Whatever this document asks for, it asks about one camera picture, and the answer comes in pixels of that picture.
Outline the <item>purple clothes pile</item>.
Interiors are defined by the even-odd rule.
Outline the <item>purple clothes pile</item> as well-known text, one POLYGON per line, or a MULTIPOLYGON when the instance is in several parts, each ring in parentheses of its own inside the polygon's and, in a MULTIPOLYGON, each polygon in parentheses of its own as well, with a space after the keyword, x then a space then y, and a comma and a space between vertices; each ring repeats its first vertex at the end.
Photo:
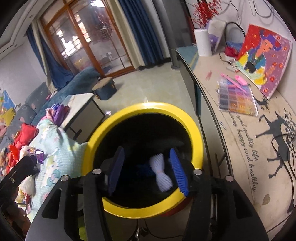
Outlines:
POLYGON ((45 118, 50 120, 57 126, 60 126, 65 120, 67 114, 69 113, 70 107, 63 104, 53 104, 50 108, 46 109, 45 118))

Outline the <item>china wall map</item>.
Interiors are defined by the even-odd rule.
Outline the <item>china wall map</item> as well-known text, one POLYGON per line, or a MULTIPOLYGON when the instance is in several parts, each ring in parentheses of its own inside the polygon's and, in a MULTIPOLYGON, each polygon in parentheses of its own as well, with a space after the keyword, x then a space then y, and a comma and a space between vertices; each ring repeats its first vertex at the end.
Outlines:
POLYGON ((1 90, 1 114, 10 108, 15 108, 16 104, 12 101, 6 90, 1 90))

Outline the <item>blue left curtain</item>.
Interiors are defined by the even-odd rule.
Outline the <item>blue left curtain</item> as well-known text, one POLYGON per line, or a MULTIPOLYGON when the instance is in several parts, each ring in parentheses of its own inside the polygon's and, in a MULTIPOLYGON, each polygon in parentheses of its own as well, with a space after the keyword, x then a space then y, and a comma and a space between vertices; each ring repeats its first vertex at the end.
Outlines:
POLYGON ((33 20, 26 31, 31 48, 36 55, 47 78, 46 86, 50 92, 65 87, 73 78, 73 73, 63 67, 55 58, 42 36, 36 20, 33 20))

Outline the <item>yellow rim trash bin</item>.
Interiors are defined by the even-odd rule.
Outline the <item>yellow rim trash bin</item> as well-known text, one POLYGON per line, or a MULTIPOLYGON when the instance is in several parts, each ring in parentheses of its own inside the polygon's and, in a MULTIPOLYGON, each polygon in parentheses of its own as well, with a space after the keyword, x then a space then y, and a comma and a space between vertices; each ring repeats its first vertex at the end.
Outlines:
POLYGON ((170 164, 175 148, 188 174, 203 166, 201 133, 193 119, 182 109, 163 102, 147 102, 126 107, 105 120, 86 145, 82 174, 102 170, 102 182, 95 191, 103 210, 112 215, 143 219, 178 212, 189 195, 180 192, 170 164), (119 147, 125 151, 123 167, 113 193, 108 193, 108 175, 119 147), (163 154, 165 173, 173 187, 160 192, 149 161, 163 154))

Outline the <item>hello kitty bed sheet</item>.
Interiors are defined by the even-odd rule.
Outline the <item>hello kitty bed sheet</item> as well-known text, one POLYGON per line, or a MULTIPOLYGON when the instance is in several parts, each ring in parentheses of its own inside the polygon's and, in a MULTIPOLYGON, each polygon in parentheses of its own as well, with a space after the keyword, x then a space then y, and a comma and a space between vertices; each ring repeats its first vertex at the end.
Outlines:
POLYGON ((79 144, 48 119, 37 124, 39 133, 28 146, 23 146, 20 156, 34 155, 39 173, 35 178, 36 193, 29 196, 26 214, 34 220, 47 195, 63 175, 72 178, 81 176, 81 167, 86 143, 79 144))

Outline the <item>red blanket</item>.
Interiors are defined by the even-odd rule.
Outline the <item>red blanket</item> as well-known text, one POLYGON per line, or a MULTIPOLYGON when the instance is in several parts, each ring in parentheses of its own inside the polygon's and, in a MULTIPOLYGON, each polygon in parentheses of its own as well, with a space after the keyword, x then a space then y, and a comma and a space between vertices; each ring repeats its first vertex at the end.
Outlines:
POLYGON ((20 161, 20 151, 23 146, 28 146, 29 143, 37 136, 39 129, 33 125, 22 123, 21 130, 15 138, 13 144, 9 145, 8 164, 6 173, 8 174, 12 168, 20 161))

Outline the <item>blue right curtain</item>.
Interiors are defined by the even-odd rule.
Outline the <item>blue right curtain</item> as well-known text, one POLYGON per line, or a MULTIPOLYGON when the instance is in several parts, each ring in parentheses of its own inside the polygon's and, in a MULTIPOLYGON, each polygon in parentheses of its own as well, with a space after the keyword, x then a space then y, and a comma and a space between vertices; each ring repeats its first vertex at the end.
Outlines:
POLYGON ((119 1, 135 37, 139 51, 148 66, 159 65, 164 57, 158 38, 141 1, 119 1))

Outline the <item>white foam fruit net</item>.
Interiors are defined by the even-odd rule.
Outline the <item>white foam fruit net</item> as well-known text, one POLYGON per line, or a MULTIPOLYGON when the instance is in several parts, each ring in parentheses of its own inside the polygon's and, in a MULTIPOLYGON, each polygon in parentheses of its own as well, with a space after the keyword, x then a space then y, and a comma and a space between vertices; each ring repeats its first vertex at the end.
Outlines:
POLYGON ((34 196, 36 193, 35 178, 32 175, 27 176, 18 188, 21 194, 34 196))

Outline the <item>white marble coffee table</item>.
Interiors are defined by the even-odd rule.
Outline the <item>white marble coffee table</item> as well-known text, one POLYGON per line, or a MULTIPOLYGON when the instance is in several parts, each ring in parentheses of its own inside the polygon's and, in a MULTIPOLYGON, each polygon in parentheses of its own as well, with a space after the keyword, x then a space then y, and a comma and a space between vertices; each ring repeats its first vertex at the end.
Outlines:
POLYGON ((105 114, 95 102, 93 93, 69 95, 62 104, 69 107, 69 112, 60 128, 79 144, 87 142, 105 119, 105 114))

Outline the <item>silver tower air conditioner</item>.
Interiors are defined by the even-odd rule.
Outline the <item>silver tower air conditioner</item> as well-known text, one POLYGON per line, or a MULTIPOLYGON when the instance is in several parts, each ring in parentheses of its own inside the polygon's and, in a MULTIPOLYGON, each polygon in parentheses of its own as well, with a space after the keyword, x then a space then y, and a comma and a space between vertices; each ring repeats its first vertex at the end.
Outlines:
POLYGON ((154 7, 168 45, 171 68, 180 70, 178 48, 195 45, 194 25, 186 1, 155 0, 154 7))

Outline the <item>colourful diamond painting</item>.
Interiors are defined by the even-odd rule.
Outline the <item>colourful diamond painting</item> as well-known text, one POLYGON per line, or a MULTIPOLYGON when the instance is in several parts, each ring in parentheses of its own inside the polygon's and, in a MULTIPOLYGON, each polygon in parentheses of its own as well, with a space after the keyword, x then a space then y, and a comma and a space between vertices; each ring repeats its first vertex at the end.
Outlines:
POLYGON ((249 25, 235 65, 270 99, 276 91, 292 52, 292 41, 256 25, 249 25))

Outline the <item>bead organiser tray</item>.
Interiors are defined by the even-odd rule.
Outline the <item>bead organiser tray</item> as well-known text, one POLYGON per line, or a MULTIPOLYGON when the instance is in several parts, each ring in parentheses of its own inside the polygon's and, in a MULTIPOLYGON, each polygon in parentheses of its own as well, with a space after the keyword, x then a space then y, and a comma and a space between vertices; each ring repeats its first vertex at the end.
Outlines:
POLYGON ((238 88, 222 77, 218 82, 218 106, 221 111, 258 116, 258 109, 249 85, 238 88))

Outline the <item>blue round footstool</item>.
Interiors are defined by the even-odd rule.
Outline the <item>blue round footstool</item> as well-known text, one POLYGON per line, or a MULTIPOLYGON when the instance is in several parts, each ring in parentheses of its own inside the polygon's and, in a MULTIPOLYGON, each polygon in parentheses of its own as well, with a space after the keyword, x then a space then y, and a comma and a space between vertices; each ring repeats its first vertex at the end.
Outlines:
POLYGON ((116 92, 115 82, 112 77, 100 79, 92 88, 96 97, 100 100, 109 100, 116 92))

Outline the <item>white ribbed vase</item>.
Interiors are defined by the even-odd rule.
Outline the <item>white ribbed vase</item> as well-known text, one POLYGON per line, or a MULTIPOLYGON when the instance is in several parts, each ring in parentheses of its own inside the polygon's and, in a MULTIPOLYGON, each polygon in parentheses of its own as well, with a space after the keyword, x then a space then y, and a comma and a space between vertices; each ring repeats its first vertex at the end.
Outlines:
POLYGON ((211 42, 207 29, 195 29, 194 36, 198 49, 198 54, 202 57, 208 57, 212 55, 211 42))

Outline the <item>blue curtain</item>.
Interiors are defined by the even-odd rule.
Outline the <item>blue curtain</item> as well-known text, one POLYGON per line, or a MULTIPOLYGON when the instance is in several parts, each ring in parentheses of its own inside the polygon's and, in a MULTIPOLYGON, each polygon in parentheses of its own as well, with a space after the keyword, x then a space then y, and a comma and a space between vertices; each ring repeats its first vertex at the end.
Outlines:
POLYGON ((141 1, 119 1, 135 37, 139 51, 148 66, 159 65, 164 57, 158 38, 141 1))
POLYGON ((55 58, 42 36, 36 20, 33 20, 26 31, 31 48, 36 55, 47 78, 46 86, 50 92, 65 87, 73 78, 73 73, 63 67, 55 58))

